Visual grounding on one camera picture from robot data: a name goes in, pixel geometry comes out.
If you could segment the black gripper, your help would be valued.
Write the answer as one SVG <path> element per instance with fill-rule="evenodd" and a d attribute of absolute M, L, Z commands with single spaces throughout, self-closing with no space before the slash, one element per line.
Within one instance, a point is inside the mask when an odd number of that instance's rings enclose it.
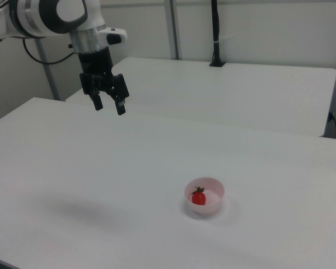
<path fill-rule="evenodd" d="M 129 97 L 129 91 L 124 76 L 113 76 L 110 50 L 108 47 L 96 52 L 78 53 L 82 67 L 80 74 L 83 93 L 92 100 L 95 110 L 103 108 L 100 98 L 100 90 L 111 89 L 110 96 L 115 101 L 118 115 L 125 113 L 125 99 Z"/>

